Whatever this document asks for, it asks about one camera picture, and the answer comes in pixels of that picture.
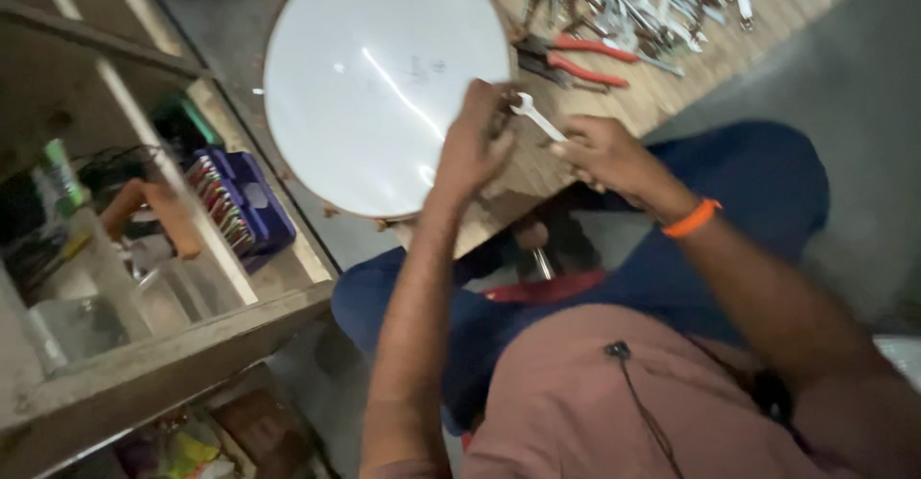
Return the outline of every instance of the red-handled pliers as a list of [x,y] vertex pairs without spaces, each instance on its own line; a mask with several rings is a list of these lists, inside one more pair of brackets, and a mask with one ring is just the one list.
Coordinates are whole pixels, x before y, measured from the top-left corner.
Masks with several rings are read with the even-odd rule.
[[565,85],[567,80],[559,74],[558,71],[564,71],[587,82],[596,84],[628,87],[630,83],[619,76],[595,73],[576,65],[565,56],[556,52],[558,50],[591,51],[628,63],[639,61],[639,57],[634,53],[612,48],[596,40],[572,38],[566,34],[560,34],[558,37],[554,38],[553,41],[529,35],[521,42],[515,44],[515,48],[518,49],[519,52],[519,67],[526,71],[544,76],[561,85]]

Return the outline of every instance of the red handle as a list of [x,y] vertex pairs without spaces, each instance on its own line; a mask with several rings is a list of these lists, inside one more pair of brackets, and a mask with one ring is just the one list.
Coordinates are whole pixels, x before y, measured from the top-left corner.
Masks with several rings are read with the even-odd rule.
[[567,73],[570,73],[573,76],[576,76],[578,78],[582,78],[583,80],[587,82],[593,82],[595,84],[612,85],[615,87],[624,87],[624,88],[627,88],[630,86],[630,83],[624,80],[624,78],[620,78],[612,74],[593,73],[589,71],[588,69],[575,65],[574,63],[572,63],[566,57],[564,57],[563,55],[559,53],[555,53],[555,52],[548,53],[547,54],[547,65],[553,67],[554,69],[562,69],[566,71]]
[[639,57],[634,53],[612,48],[604,42],[572,38],[564,34],[560,34],[554,39],[554,49],[562,49],[567,51],[591,51],[608,55],[612,58],[616,58],[617,60],[627,61],[630,63],[639,61]]

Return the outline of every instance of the white disc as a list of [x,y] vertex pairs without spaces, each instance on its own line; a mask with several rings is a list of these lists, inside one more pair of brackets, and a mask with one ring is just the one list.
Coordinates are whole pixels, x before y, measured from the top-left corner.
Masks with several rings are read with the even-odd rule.
[[265,57],[275,143],[343,211],[418,212],[467,85],[511,78],[489,0],[288,0]]

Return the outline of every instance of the man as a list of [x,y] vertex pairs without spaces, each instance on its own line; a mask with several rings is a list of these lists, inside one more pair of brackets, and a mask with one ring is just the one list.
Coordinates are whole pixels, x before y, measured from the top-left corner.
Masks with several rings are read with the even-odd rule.
[[442,421],[475,429],[465,477],[921,476],[921,397],[790,265],[828,210],[804,136],[750,122],[648,150],[616,120],[570,117],[578,142],[551,151],[661,228],[591,290],[495,303],[460,288],[451,253],[512,148],[486,132],[500,94],[471,84],[409,253],[333,294],[376,355],[364,477],[449,476]]

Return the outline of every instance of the orange wristband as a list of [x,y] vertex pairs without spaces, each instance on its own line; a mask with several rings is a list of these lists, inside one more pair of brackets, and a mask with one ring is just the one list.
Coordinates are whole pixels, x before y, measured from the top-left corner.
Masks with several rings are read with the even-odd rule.
[[713,199],[704,199],[697,209],[671,226],[662,227],[662,233],[669,238],[684,238],[703,226],[723,205]]

